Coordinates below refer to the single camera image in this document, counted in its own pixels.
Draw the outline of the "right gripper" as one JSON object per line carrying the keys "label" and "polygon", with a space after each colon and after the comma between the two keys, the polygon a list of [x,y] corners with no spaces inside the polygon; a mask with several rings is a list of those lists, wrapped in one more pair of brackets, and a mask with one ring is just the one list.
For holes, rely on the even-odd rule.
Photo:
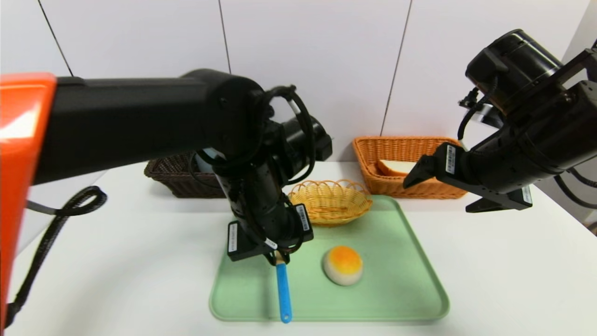
{"label": "right gripper", "polygon": [[520,137],[528,127],[502,127],[471,151],[442,143],[432,155],[422,155],[403,180],[409,189],[437,177],[448,185],[480,196],[467,205],[467,213],[524,210],[533,206],[526,155]]}

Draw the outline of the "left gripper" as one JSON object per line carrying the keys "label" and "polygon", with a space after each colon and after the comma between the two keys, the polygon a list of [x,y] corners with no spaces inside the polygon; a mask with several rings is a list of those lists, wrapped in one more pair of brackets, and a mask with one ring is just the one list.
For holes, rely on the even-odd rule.
{"label": "left gripper", "polygon": [[262,242],[254,242],[238,220],[230,222],[227,233],[227,255],[230,260],[240,261],[263,255],[271,266],[276,266],[277,252],[279,252],[284,264],[289,264],[290,254],[298,251],[302,243],[313,240],[314,232],[305,204],[299,203],[287,207],[286,212],[292,224],[290,236],[277,242],[269,238]]}

